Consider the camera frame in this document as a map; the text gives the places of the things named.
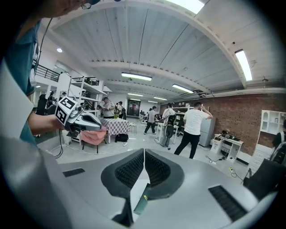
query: checkered tablecloth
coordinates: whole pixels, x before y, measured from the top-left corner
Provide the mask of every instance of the checkered tablecloth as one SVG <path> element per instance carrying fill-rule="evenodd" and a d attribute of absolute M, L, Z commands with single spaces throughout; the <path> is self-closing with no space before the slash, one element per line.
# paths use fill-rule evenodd
<path fill-rule="evenodd" d="M 109 136 L 130 132 L 129 121 L 124 119 L 103 119 L 102 124 L 107 128 Z"/>

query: teal shirt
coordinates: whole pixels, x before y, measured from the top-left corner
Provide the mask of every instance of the teal shirt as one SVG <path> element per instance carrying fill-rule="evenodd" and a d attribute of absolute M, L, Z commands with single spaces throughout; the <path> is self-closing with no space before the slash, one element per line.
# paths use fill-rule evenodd
<path fill-rule="evenodd" d="M 21 90 L 28 96 L 34 93 L 30 83 L 35 43 L 40 22 L 30 29 L 20 40 L 11 44 L 5 55 L 7 66 Z M 28 122 L 25 123 L 20 138 L 36 145 Z"/>

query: pink cloth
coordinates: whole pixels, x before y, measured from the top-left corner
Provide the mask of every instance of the pink cloth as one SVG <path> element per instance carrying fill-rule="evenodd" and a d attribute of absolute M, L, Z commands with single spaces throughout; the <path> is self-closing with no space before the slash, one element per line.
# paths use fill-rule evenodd
<path fill-rule="evenodd" d="M 106 135 L 106 127 L 102 127 L 100 131 L 81 131 L 81 140 L 92 145 L 99 145 Z"/>

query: white refrigerator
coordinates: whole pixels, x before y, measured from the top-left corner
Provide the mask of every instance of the white refrigerator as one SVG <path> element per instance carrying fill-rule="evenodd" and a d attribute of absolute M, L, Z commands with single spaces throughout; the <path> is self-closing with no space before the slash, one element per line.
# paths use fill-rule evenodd
<path fill-rule="evenodd" d="M 201 136 L 199 144 L 203 147 L 210 145 L 210 140 L 215 129 L 216 118 L 204 119 L 201 123 Z"/>

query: recessed light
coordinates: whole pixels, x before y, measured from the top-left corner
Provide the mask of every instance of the recessed light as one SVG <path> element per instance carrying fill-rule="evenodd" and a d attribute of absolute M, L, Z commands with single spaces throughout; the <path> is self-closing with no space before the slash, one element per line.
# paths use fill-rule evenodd
<path fill-rule="evenodd" d="M 129 95 L 135 95 L 135 96 L 143 96 L 143 95 L 138 95 L 138 94 L 132 94 L 132 93 L 128 93 Z"/>
<path fill-rule="evenodd" d="M 125 73 L 125 72 L 122 72 L 121 75 L 123 77 L 135 78 L 135 79 L 145 80 L 145 81 L 151 81 L 152 80 L 152 77 L 149 77 L 149 76 L 142 76 L 142 75 L 137 75 L 137 74 Z"/>
<path fill-rule="evenodd" d="M 187 88 L 181 87 L 181 86 L 179 86 L 177 84 L 173 84 L 173 87 L 174 88 L 178 88 L 178 89 L 183 90 L 183 91 L 186 91 L 186 92 L 189 92 L 189 93 L 193 93 L 193 91 L 191 91 L 191 90 L 189 90 Z"/>
<path fill-rule="evenodd" d="M 159 97 L 154 97 L 154 98 L 156 98 L 156 99 L 161 99 L 161 100 L 167 100 L 167 99 L 165 99 L 165 98 L 159 98 Z"/>
<path fill-rule="evenodd" d="M 181 7 L 184 7 L 193 13 L 197 14 L 204 7 L 205 4 L 200 2 L 199 0 L 167 0 L 169 2 L 173 2 Z"/>
<path fill-rule="evenodd" d="M 251 81 L 252 75 L 251 75 L 249 63 L 247 61 L 245 52 L 243 51 L 243 49 L 241 49 L 241 50 L 236 51 L 235 54 L 236 54 L 238 61 L 240 62 L 246 81 Z"/>

